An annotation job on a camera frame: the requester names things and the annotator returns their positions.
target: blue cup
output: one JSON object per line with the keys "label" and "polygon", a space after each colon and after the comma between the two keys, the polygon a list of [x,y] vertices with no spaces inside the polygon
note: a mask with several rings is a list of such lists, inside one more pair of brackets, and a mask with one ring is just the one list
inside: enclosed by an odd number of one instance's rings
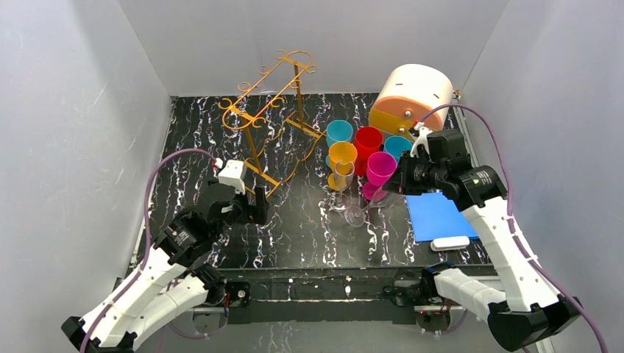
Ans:
{"label": "blue cup", "polygon": [[[334,120],[327,125],[327,147],[331,147],[336,142],[351,142],[353,139],[353,126],[346,120]],[[329,166],[330,156],[326,156],[325,164]]]}
{"label": "blue cup", "polygon": [[397,160],[397,163],[401,159],[403,151],[411,150],[412,142],[407,138],[401,136],[390,136],[383,144],[383,150],[388,152]]}

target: black tabletop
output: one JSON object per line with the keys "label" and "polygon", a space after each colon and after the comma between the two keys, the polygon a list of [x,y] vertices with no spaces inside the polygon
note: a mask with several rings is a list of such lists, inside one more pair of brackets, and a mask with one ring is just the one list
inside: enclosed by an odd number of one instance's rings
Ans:
{"label": "black tabletop", "polygon": [[[355,129],[366,126],[376,93],[305,95],[306,121],[320,130],[335,119],[349,121]],[[270,97],[249,97],[241,109],[254,115]],[[224,160],[244,160],[251,156],[242,131],[224,128],[221,97],[178,98],[163,156],[185,148],[205,149]],[[267,111],[267,124],[252,130],[261,145],[276,133],[283,119],[296,110],[294,96],[278,108]],[[453,112],[447,128],[457,126]],[[313,139],[291,126],[267,145],[262,162],[274,179],[290,174],[294,162],[311,147]],[[327,186],[331,170],[325,165],[327,144],[319,141],[313,155],[301,165],[293,179],[269,199],[269,222],[265,226],[235,225],[214,244],[207,261],[219,268],[333,268],[378,266],[424,266],[441,260],[458,264],[484,264],[489,258],[478,240],[468,248],[452,252],[432,252],[428,242],[414,240],[404,202],[371,209],[361,228],[351,227],[341,214],[329,210],[332,190]],[[203,182],[216,171],[205,157],[183,156],[170,163],[156,181],[152,197],[153,229],[163,228],[185,205],[202,192]],[[247,172],[248,186],[267,185],[261,177]],[[353,181],[348,194],[352,202],[366,204],[361,195],[363,177]]]}

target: white cable tie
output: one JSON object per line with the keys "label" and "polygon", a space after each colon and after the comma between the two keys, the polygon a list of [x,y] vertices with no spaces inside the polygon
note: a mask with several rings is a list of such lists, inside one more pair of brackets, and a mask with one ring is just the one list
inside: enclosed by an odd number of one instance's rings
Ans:
{"label": "white cable tie", "polygon": [[533,254],[529,257],[525,257],[525,259],[527,260],[527,262],[533,260],[533,261],[537,261],[537,255]]}

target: stemmed glass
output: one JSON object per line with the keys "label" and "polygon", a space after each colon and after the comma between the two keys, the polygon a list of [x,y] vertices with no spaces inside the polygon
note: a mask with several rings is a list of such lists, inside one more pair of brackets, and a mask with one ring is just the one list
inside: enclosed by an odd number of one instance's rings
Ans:
{"label": "stemmed glass", "polygon": [[370,202],[363,209],[356,204],[351,204],[344,212],[344,219],[352,227],[362,227],[366,217],[366,211],[374,207],[386,207],[401,199],[403,195],[390,193],[378,188],[373,194]]}
{"label": "stemmed glass", "polygon": [[355,172],[355,166],[353,162],[349,160],[339,160],[333,167],[333,173],[327,179],[330,188],[338,191],[334,193],[330,207],[335,211],[344,211],[349,207],[349,196],[344,194],[344,191],[348,189],[349,185],[353,181],[353,172]]}

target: blue card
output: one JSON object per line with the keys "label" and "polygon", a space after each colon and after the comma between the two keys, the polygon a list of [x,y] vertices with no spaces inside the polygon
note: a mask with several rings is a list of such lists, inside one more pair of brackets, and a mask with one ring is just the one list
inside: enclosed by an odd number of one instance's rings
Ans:
{"label": "blue card", "polygon": [[460,235],[470,239],[479,238],[475,229],[457,211],[455,204],[442,193],[425,193],[421,196],[407,196],[406,199],[416,242]]}

